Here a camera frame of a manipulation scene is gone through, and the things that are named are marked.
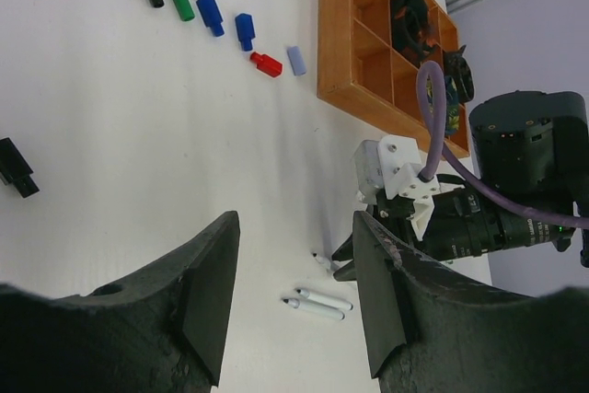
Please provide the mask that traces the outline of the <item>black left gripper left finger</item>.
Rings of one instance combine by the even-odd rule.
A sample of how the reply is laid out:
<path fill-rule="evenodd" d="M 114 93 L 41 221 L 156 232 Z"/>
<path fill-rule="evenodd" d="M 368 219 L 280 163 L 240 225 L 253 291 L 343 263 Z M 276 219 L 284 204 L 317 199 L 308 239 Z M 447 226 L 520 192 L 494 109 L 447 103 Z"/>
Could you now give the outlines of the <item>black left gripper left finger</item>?
<path fill-rule="evenodd" d="M 89 295 L 1 287 L 5 392 L 208 392 L 225 352 L 237 212 Z"/>

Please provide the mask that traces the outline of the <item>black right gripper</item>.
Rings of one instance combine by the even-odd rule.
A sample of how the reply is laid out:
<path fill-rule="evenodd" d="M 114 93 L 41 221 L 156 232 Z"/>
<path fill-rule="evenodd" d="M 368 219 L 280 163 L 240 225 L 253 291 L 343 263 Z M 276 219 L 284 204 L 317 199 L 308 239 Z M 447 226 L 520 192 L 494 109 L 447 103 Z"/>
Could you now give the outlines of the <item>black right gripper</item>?
<path fill-rule="evenodd" d="M 432 197 L 434 208 L 422 239 L 418 239 L 412 222 L 416 220 L 414 201 L 408 197 L 396 196 L 390 200 L 385 191 L 379 191 L 376 195 L 375 219 L 392 234 L 406 244 L 415 247 L 427 255 L 442 254 L 442 235 L 436 231 L 441 219 L 436 206 L 442 198 L 441 193 Z M 342 266 L 333 272 L 333 278 L 337 282 L 356 282 L 356 268 L 353 260 L 352 235 L 349 235 L 337 250 L 331 255 L 334 263 L 342 263 Z"/>

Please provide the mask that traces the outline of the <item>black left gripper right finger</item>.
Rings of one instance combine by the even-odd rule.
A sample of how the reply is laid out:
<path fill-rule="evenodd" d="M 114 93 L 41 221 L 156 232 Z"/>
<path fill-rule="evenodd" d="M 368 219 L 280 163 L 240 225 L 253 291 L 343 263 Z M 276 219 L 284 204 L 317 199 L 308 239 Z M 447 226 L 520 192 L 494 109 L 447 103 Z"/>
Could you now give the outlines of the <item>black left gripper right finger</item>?
<path fill-rule="evenodd" d="M 371 377 L 384 392 L 584 392 L 588 292 L 529 297 L 475 281 L 353 217 Z"/>

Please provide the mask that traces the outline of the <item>lavender pen cap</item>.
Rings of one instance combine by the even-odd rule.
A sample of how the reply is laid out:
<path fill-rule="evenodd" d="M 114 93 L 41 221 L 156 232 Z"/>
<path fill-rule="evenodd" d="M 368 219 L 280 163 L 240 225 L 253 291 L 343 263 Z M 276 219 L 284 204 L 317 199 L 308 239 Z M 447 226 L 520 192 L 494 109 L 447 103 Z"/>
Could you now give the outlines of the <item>lavender pen cap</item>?
<path fill-rule="evenodd" d="M 295 76 L 305 75 L 306 62 L 304 56 L 298 46 L 290 46 L 287 48 L 287 56 Z"/>

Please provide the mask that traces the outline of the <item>red pen cap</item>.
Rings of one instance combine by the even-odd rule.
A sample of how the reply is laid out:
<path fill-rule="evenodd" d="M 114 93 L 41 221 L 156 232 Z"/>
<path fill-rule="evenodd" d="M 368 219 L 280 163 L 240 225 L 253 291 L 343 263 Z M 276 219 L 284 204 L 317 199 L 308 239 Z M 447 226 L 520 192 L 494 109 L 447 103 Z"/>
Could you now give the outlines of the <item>red pen cap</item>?
<path fill-rule="evenodd" d="M 272 78 L 280 76 L 283 72 L 283 64 L 268 54 L 252 52 L 249 59 L 259 71 Z"/>

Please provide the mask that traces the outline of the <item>blue pen cap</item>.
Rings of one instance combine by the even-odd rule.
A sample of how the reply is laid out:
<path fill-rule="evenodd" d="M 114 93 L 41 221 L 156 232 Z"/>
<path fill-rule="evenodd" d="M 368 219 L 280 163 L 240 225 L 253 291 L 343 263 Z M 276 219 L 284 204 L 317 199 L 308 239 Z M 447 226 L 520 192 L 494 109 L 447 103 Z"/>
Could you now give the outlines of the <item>blue pen cap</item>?
<path fill-rule="evenodd" d="M 216 0 L 196 0 L 196 6 L 202 17 L 202 21 L 215 37 L 225 35 L 223 17 Z"/>
<path fill-rule="evenodd" d="M 244 52 L 253 51 L 253 41 L 256 37 L 253 17 L 247 13 L 240 13 L 235 17 L 237 38 Z"/>

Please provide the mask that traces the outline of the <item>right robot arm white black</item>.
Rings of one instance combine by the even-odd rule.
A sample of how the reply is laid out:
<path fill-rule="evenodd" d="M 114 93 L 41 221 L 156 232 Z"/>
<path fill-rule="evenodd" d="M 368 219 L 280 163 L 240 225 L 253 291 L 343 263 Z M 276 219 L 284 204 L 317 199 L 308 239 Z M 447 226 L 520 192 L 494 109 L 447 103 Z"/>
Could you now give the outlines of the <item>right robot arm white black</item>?
<path fill-rule="evenodd" d="M 541 212 L 588 215 L 588 119 L 575 92 L 515 91 L 479 104 L 469 116 L 480 180 L 506 199 Z M 566 251 L 574 228 L 501 207 L 466 179 L 440 174 L 454 189 L 433 196 L 422 238 L 410 227 L 409 198 L 377 187 L 366 212 L 406 244 L 439 261 L 550 243 Z"/>

